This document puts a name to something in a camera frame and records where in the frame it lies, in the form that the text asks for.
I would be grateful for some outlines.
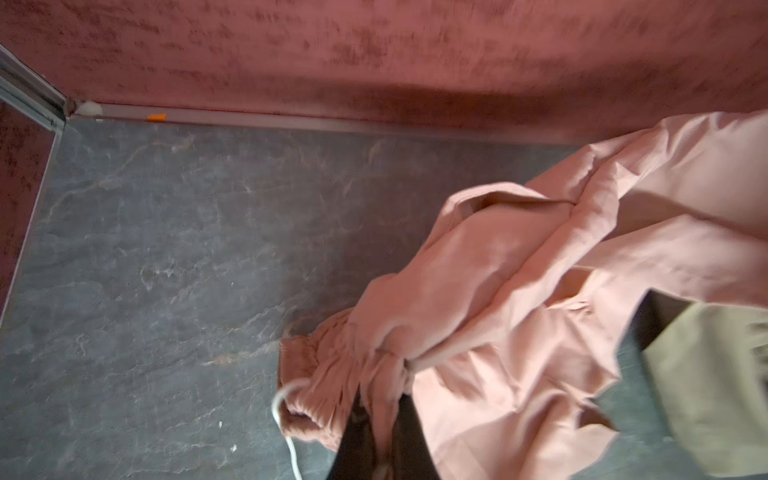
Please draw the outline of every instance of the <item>gray marble surface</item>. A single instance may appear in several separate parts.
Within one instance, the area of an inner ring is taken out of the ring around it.
[[[449,194],[573,150],[70,122],[0,330],[0,477],[292,478],[279,338],[403,267]],[[601,399],[624,433],[579,478],[703,478],[661,454],[636,357]],[[325,478],[330,452],[299,455]]]

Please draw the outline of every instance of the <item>textured red surface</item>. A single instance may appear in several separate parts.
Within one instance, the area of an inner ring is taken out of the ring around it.
[[[764,0],[0,0],[65,94],[604,137],[768,107]]]
[[[22,252],[53,137],[53,132],[0,101],[0,310]]]

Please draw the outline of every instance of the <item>wrinkled fabric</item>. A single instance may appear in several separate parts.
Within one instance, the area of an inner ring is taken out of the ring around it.
[[[412,391],[444,480],[567,478],[616,433],[591,399],[649,288],[768,306],[768,114],[583,147],[525,186],[451,196],[412,261],[283,339],[283,432],[337,447],[358,386],[383,452]]]

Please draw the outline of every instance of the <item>white cord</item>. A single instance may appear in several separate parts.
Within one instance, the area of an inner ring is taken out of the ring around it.
[[[277,390],[275,398],[272,399],[272,417],[275,419],[277,428],[280,427],[280,405],[285,401],[288,395],[309,384],[310,379],[295,379]],[[293,439],[288,435],[285,435],[284,438],[288,444],[288,450],[290,451],[290,466],[293,468],[293,477],[296,480],[303,480],[301,478],[301,472],[299,471],[299,462],[296,460],[296,447],[293,445]]]

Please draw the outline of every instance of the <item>pink garment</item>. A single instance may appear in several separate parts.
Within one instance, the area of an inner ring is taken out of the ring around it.
[[[283,431],[334,449],[360,385],[385,451],[412,389],[444,480],[567,478],[616,435],[590,399],[649,288],[768,306],[767,180],[768,113],[702,114],[458,192],[406,268],[282,341],[281,384],[310,378]]]

